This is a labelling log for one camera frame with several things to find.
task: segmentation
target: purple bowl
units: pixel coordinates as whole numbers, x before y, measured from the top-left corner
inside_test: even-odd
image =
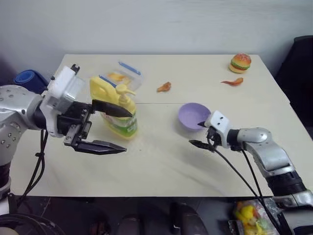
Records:
[[[198,123],[206,121],[211,112],[208,108],[198,103],[187,103],[181,106],[178,118],[182,125],[189,131],[199,131],[203,127]]]

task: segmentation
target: toy hamburger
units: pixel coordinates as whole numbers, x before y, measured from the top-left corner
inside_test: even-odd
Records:
[[[229,69],[236,73],[243,73],[250,68],[251,58],[249,55],[240,53],[235,55],[229,64]]]

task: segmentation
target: bottle label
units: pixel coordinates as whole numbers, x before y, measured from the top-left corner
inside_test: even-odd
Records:
[[[114,129],[119,134],[130,137],[137,130],[137,117],[136,113],[134,113],[133,117],[112,117],[106,115],[105,113],[101,113],[101,116],[109,123],[110,127]]]

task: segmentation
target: white wall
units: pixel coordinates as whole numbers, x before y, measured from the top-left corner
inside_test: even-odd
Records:
[[[45,76],[65,53],[241,51],[275,74],[309,34],[312,0],[0,0],[0,59]]]

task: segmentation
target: table surface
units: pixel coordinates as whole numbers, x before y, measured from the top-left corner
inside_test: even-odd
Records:
[[[125,153],[96,156],[77,153],[63,138],[49,138],[45,173],[29,195],[37,196],[251,196],[251,192],[217,155],[192,146],[204,141],[205,130],[190,133],[178,122],[183,103],[198,102],[219,110],[234,128],[264,127],[295,164],[305,185],[313,189],[313,141],[289,101],[258,55],[244,74],[227,69],[233,55],[65,55],[61,65],[78,63],[86,80],[78,101],[90,102],[89,78],[104,73],[108,65],[123,61],[141,70],[145,81],[137,103],[138,134],[125,141],[112,133],[99,113],[91,117],[88,140],[111,141]],[[238,87],[220,83],[243,77]],[[167,93],[157,93],[170,81]],[[22,136],[12,162],[12,191],[22,194],[35,167],[39,131]],[[254,185],[244,157],[229,149],[220,151]],[[264,195],[271,195],[265,179],[253,164]]]

